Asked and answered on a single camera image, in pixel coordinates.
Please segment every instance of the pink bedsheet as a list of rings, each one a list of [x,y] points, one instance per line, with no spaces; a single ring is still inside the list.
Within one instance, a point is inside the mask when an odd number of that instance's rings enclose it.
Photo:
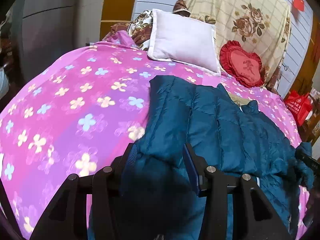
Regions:
[[[233,94],[257,100],[294,147],[301,142],[278,95],[247,89],[226,73],[214,77],[180,63],[152,61],[145,51],[105,41],[71,51],[29,82],[0,114],[1,179],[26,239],[69,174],[95,173],[142,137],[149,80],[156,75],[214,87],[222,83]]]

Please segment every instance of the blue puffer jacket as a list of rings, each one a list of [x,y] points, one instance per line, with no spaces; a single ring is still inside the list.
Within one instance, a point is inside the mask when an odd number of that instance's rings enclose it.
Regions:
[[[257,102],[241,110],[222,85],[194,85],[174,76],[156,76],[150,84],[149,121],[136,142],[140,154],[131,188],[115,203],[121,239],[152,240],[158,234],[166,240],[198,239],[206,199],[191,190],[182,158],[185,142],[226,174],[259,177],[287,228],[292,216],[294,235],[298,185],[304,179],[312,186],[312,171],[296,160],[289,140],[258,111]],[[227,235],[232,238],[232,197]]]

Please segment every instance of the red ruffle trim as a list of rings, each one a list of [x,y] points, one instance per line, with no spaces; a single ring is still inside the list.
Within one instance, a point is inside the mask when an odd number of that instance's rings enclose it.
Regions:
[[[248,53],[244,49],[241,48],[241,45],[238,41],[228,41],[225,45],[222,46],[220,50],[220,64],[222,68],[231,76],[235,77],[236,80],[246,88],[251,87],[259,87],[264,84],[264,77],[261,77],[260,79],[255,83],[248,83],[247,80],[243,76],[240,75],[240,73],[236,70],[233,63],[230,62],[230,54],[234,50],[239,50],[243,52],[247,57],[252,58],[253,60],[257,61],[259,64],[259,73],[261,73],[262,68],[262,62],[260,57],[256,53]]]

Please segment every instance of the door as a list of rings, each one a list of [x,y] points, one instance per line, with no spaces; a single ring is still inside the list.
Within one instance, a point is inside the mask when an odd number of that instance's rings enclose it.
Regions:
[[[296,90],[300,95],[310,92],[312,86],[312,78],[316,72],[319,59],[315,57],[315,50],[319,50],[320,46],[320,23],[317,17],[313,16],[313,25],[308,50],[300,71],[290,88],[290,92]]]
[[[104,0],[100,24],[100,40],[118,22],[130,22],[135,0]]]

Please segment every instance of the floral blanket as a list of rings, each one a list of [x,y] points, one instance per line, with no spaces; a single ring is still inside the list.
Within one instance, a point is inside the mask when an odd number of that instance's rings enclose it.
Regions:
[[[71,173],[94,174],[145,132],[149,80],[175,75],[257,100],[294,147],[301,142],[282,99],[247,89],[232,76],[211,76],[147,52],[101,41],[60,57],[30,81],[0,114],[0,175],[26,239]],[[88,210],[91,200],[88,199]]]
[[[190,17],[215,24],[217,55],[227,41],[239,41],[245,51],[259,55],[261,75],[269,82],[289,42],[290,6],[285,0],[185,0],[185,5]]]

